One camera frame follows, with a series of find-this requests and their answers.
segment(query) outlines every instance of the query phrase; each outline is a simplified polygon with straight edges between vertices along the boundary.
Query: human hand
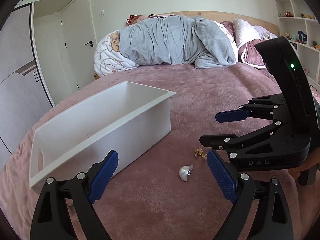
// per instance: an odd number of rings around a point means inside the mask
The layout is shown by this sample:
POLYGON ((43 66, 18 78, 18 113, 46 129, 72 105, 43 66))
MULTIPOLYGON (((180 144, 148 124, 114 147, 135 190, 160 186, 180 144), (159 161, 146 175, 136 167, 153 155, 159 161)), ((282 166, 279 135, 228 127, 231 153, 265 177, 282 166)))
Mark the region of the human hand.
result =
POLYGON ((288 172, 291 177, 298 179, 302 171, 305 171, 318 163, 320 163, 320 148, 317 148, 311 152, 303 164, 296 168, 288 169, 288 172))

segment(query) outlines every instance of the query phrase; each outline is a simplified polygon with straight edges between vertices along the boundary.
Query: bookshelf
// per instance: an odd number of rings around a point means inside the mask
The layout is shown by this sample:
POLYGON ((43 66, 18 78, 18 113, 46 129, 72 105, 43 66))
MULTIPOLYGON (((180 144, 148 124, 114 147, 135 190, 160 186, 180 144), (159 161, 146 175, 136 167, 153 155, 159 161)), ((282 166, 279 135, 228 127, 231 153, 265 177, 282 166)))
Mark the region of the bookshelf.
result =
POLYGON ((320 46, 320 24, 316 19, 301 17, 303 14, 313 16, 312 11, 304 0, 275 0, 279 16, 280 35, 289 33, 292 37, 295 35, 299 39, 298 31, 307 35, 307 43, 302 44, 291 40, 293 46, 297 49, 301 65, 309 70, 307 75, 309 84, 320 91, 320 50, 313 48, 313 41, 320 46), (282 17, 285 11, 289 10, 294 17, 282 17))

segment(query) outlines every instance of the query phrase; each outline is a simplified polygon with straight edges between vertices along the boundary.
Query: gray cabinet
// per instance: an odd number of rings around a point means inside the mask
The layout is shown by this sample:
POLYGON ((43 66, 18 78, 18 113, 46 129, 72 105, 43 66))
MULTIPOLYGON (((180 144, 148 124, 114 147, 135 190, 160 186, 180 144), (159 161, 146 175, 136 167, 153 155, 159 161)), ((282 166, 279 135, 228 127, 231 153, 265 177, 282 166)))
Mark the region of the gray cabinet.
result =
POLYGON ((0 31, 0 136, 11 153, 51 108, 36 68, 29 22, 26 6, 12 12, 0 31))

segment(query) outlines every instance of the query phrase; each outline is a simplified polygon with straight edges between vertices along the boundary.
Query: door handle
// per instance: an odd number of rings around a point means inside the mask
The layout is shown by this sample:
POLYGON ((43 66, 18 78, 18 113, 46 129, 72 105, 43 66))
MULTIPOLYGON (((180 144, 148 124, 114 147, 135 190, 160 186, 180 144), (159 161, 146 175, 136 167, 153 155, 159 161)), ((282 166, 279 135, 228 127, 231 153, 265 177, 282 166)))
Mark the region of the door handle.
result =
POLYGON ((39 82, 38 74, 36 71, 34 71, 33 75, 35 76, 36 82, 39 82))
POLYGON ((93 43, 93 41, 90 41, 90 42, 86 43, 85 45, 92 44, 92 43, 93 43))

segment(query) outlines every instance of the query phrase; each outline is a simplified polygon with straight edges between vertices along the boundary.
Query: pink blanket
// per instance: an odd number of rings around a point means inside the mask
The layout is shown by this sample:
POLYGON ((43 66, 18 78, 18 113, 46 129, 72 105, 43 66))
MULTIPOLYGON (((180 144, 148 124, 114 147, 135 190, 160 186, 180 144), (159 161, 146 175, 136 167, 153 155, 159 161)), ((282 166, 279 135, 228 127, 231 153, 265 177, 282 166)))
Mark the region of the pink blanket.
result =
MULTIPOLYGON (((114 240, 209 240, 214 237, 232 204, 223 195, 207 163, 195 158, 204 134, 243 135, 268 124, 246 121, 220 124, 215 114, 237 109, 248 98, 279 93, 273 77, 238 63, 229 68, 197 70, 191 65, 142 66, 96 80, 51 109, 35 124, 0 174, 0 207, 13 229, 27 240, 37 195, 29 189, 29 160, 37 127, 72 105, 123 81, 132 81, 177 92, 171 99, 172 131, 113 179, 95 210, 114 240), (194 165, 188 182, 179 168, 194 165)), ((219 154, 227 160, 225 152, 219 154)), ((294 239, 302 239, 320 210, 320 178, 314 185, 297 186, 287 170, 252 172, 255 179, 277 177, 290 208, 294 239)), ((257 202, 240 239, 245 239, 257 202)), ((79 239, 85 239, 70 208, 79 239)))

